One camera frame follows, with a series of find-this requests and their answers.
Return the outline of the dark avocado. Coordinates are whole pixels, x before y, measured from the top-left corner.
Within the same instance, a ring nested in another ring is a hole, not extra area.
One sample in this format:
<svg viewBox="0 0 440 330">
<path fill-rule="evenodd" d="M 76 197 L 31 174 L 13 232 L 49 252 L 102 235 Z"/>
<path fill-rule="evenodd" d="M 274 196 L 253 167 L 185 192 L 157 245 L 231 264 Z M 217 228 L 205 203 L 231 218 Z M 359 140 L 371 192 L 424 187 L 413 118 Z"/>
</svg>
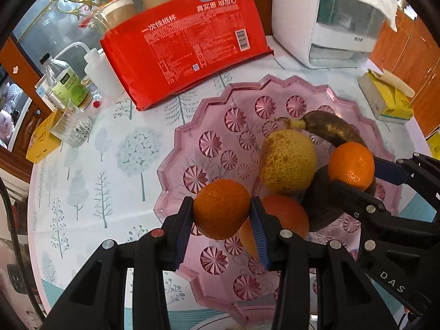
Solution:
<svg viewBox="0 0 440 330">
<path fill-rule="evenodd" d="M 342 181 L 331 180 L 328 166 L 320 167 L 301 201 L 309 219 L 309 231 L 325 228 L 343 213 L 354 215 L 356 211 L 360 212 L 361 207 L 374 198 L 375 191 L 375 178 L 365 191 L 361 191 Z"/>
</svg>

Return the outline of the mandarin orange plate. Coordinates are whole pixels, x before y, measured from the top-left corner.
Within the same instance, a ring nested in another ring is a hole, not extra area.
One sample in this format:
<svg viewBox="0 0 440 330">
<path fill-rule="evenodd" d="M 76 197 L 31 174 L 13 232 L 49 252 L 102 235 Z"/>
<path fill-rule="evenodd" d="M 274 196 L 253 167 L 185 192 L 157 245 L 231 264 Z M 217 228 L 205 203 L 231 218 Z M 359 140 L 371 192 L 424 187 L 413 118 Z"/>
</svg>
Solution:
<svg viewBox="0 0 440 330">
<path fill-rule="evenodd" d="M 338 146 L 328 163 L 330 181 L 341 181 L 360 191 L 365 191 L 372 184 L 374 172 L 372 152 L 357 142 L 346 142 Z"/>
</svg>

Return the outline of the red apple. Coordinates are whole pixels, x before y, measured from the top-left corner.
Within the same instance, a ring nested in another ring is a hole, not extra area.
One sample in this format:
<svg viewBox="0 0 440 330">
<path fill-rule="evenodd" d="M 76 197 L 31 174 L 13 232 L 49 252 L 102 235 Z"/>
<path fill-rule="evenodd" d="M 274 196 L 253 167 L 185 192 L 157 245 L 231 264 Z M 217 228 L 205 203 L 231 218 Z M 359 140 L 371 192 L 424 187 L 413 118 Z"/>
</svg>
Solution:
<svg viewBox="0 0 440 330">
<path fill-rule="evenodd" d="M 264 197 L 261 202 L 265 212 L 276 216 L 284 229 L 290 229 L 303 239 L 307 238 L 309 234 L 309 219 L 298 201 L 286 195 L 270 194 Z M 249 219 L 242 224 L 238 233 L 246 251 L 256 260 L 259 260 Z"/>
</svg>

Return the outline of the overripe brown banana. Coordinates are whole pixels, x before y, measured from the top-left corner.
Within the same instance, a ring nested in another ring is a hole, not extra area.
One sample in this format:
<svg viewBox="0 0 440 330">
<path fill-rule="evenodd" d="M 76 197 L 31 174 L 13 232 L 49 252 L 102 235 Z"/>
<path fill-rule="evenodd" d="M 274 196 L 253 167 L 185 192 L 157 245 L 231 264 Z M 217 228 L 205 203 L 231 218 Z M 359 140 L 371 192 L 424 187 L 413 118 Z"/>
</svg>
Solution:
<svg viewBox="0 0 440 330">
<path fill-rule="evenodd" d="M 282 122 L 287 129 L 306 130 L 334 147 L 347 142 L 356 142 L 366 147 L 366 143 L 356 130 L 337 115 L 322 110 L 313 110 L 300 119 L 279 117 L 276 122 Z"/>
</svg>

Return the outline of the yellow pear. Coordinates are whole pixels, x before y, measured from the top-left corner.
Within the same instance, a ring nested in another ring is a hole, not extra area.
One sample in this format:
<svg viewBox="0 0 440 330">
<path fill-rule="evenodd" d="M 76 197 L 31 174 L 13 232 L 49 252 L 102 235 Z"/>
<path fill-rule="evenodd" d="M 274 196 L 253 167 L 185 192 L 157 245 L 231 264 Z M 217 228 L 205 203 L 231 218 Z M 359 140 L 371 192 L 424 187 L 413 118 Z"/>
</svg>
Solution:
<svg viewBox="0 0 440 330">
<path fill-rule="evenodd" d="M 298 194 L 314 178 L 315 147 L 302 132 L 284 129 L 268 134 L 260 151 L 259 177 L 273 194 Z"/>
</svg>

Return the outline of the yellow tissue pack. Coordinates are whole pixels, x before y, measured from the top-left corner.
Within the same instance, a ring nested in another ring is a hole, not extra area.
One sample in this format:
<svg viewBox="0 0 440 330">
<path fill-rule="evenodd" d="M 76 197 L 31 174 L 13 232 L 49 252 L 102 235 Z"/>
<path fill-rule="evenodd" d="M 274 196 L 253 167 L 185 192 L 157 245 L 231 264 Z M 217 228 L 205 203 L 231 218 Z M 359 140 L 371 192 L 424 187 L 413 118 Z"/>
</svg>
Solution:
<svg viewBox="0 0 440 330">
<path fill-rule="evenodd" d="M 358 84 L 376 119 L 405 124 L 414 115 L 409 99 L 415 91 L 386 69 L 367 70 Z"/>
</svg>

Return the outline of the patterned tablecloth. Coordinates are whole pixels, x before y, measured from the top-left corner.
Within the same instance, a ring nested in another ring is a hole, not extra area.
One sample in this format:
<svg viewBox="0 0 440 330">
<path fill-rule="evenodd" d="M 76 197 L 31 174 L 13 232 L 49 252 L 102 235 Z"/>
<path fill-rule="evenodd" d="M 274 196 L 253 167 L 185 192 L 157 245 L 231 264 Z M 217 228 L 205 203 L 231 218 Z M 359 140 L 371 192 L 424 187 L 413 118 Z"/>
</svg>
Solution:
<svg viewBox="0 0 440 330">
<path fill-rule="evenodd" d="M 416 151 L 431 156 L 414 117 L 405 124 L 375 119 L 358 84 L 368 69 L 378 70 L 371 61 L 358 68 L 308 69 L 273 38 L 269 45 L 275 57 L 269 53 L 216 73 L 145 111 L 136 110 L 126 94 L 115 104 L 103 99 L 97 110 L 86 110 L 95 119 L 82 146 L 64 142 L 34 166 L 28 199 L 29 249 L 47 314 L 103 241 L 138 241 L 162 226 L 164 220 L 154 212 L 162 191 L 157 171 L 173 150 L 175 130 L 191 122 L 203 99 L 219 97 L 231 84 L 257 83 L 270 75 L 281 80 L 299 76 L 313 86 L 328 86 L 336 97 L 356 103 L 364 117 L 376 122 L 395 160 L 408 159 Z M 163 274 L 171 327 L 201 329 L 199 321 L 214 320 L 219 312 L 196 302 L 189 281 L 178 270 Z"/>
</svg>

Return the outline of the pink glass fruit bowl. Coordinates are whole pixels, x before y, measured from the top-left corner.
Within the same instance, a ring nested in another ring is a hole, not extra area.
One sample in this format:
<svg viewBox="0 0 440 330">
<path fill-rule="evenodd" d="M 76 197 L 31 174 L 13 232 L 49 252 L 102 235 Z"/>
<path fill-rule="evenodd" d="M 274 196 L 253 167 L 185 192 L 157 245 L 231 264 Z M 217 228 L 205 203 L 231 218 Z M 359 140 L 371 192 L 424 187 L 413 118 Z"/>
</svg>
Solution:
<svg viewBox="0 0 440 330">
<path fill-rule="evenodd" d="M 364 117 L 356 103 L 299 76 L 281 80 L 268 75 L 257 83 L 231 84 L 219 97 L 203 99 L 191 122 L 175 130 L 173 150 L 157 171 L 162 187 L 154 206 L 157 217 L 164 220 L 176 213 L 185 197 L 196 196 L 218 179 L 233 180 L 251 195 L 264 197 L 258 162 L 265 138 L 281 127 L 279 118 L 298 119 L 315 109 L 348 122 L 375 156 L 395 160 L 376 122 Z M 197 303 L 219 312 L 214 320 L 199 321 L 199 328 L 270 326 L 279 275 L 265 270 L 238 235 L 215 241 L 193 229 L 178 272 L 189 281 Z"/>
</svg>

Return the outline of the yellow tin box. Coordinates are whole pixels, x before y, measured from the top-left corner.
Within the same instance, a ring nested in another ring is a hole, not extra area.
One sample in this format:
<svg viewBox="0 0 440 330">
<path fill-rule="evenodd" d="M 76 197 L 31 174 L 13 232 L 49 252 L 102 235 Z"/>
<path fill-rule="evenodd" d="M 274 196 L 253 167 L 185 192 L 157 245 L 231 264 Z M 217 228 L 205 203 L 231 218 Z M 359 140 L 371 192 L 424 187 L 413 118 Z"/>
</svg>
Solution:
<svg viewBox="0 0 440 330">
<path fill-rule="evenodd" d="M 56 109 L 32 133 L 26 153 L 28 161 L 37 164 L 60 146 L 61 140 L 51 133 L 51 129 L 61 116 L 62 112 Z"/>
</svg>

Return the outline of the white appliance with cloth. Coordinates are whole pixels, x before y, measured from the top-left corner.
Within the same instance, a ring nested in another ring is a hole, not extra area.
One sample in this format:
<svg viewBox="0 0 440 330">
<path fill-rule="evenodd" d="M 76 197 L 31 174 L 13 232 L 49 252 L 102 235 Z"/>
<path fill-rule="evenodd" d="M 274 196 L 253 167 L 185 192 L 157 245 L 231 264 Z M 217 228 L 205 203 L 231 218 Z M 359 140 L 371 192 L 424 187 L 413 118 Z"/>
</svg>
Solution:
<svg viewBox="0 0 440 330">
<path fill-rule="evenodd" d="M 397 0 L 271 1 L 274 38 L 308 68 L 361 66 L 383 24 L 397 29 Z"/>
</svg>

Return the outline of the clear drinking glass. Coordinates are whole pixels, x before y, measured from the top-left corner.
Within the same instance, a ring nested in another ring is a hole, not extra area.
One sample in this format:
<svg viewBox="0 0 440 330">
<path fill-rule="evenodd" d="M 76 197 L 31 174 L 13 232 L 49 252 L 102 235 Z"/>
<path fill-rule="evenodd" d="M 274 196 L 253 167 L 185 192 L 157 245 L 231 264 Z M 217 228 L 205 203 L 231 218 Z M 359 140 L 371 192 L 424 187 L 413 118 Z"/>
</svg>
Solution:
<svg viewBox="0 0 440 330">
<path fill-rule="evenodd" d="M 87 141 L 93 120 L 69 101 L 50 132 L 67 145 L 78 148 Z"/>
</svg>

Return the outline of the small metal can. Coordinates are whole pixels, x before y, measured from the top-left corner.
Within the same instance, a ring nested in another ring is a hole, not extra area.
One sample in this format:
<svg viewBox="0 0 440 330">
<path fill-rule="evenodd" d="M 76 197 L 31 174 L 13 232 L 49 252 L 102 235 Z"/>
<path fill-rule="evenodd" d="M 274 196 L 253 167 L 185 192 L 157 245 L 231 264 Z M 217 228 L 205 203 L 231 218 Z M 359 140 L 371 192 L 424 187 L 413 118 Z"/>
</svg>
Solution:
<svg viewBox="0 0 440 330">
<path fill-rule="evenodd" d="M 60 111 L 64 111 L 64 109 L 66 109 L 66 103 L 58 95 L 56 95 L 52 89 L 47 90 L 45 94 L 49 101 L 52 102 L 57 109 Z"/>
</svg>

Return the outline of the white blue carton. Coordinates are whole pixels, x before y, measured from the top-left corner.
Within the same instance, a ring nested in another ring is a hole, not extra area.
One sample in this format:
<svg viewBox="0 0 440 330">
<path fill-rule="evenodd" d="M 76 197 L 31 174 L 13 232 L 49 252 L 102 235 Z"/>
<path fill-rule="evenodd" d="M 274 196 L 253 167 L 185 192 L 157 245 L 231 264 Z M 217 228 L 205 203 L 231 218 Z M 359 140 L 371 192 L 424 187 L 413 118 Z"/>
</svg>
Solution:
<svg viewBox="0 0 440 330">
<path fill-rule="evenodd" d="M 40 96 L 40 98 L 44 102 L 44 104 L 50 109 L 50 111 L 53 111 L 54 105 L 52 104 L 52 102 L 49 101 L 49 99 L 46 95 L 46 90 L 48 88 L 48 84 L 46 82 L 45 75 L 43 75 L 39 79 L 39 81 L 35 84 L 34 88 L 35 88 L 35 91 L 38 94 L 38 96 Z"/>
</svg>

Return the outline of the green label plastic bottle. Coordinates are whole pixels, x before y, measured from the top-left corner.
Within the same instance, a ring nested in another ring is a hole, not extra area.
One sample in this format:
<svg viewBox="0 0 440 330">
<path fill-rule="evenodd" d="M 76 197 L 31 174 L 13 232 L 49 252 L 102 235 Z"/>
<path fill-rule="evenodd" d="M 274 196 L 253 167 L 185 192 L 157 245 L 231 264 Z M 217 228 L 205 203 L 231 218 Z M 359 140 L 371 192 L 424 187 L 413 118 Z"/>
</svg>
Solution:
<svg viewBox="0 0 440 330">
<path fill-rule="evenodd" d="M 48 88 L 52 89 L 65 103 L 69 101 L 80 110 L 85 110 L 92 101 L 91 94 L 81 84 L 81 79 L 71 66 L 63 60 L 53 58 L 46 53 L 40 64 L 44 67 Z"/>
</svg>

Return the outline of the white squeeze bottle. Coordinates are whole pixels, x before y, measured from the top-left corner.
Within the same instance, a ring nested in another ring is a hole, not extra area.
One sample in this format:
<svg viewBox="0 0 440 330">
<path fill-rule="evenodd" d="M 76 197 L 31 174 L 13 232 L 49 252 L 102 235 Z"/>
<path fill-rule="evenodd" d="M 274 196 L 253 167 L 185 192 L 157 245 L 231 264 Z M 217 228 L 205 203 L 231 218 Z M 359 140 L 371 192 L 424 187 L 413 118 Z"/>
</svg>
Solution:
<svg viewBox="0 0 440 330">
<path fill-rule="evenodd" d="M 81 47 L 85 51 L 84 60 L 87 63 L 84 67 L 85 74 L 109 102 L 117 102 L 125 94 L 125 88 L 112 69 L 103 49 L 97 50 L 96 48 L 89 48 L 85 43 L 75 42 L 66 46 L 55 58 L 61 57 L 74 47 Z"/>
</svg>

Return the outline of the red paper cup package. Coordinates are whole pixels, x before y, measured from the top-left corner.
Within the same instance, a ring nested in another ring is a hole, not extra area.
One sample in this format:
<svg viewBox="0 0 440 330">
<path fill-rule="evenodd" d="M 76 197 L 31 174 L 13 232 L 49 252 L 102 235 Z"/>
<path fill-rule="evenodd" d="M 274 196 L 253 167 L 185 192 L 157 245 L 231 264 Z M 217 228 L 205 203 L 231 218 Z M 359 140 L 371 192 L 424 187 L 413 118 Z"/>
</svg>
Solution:
<svg viewBox="0 0 440 330">
<path fill-rule="evenodd" d="M 254 0 L 110 0 L 89 25 L 138 111 L 271 51 Z"/>
</svg>

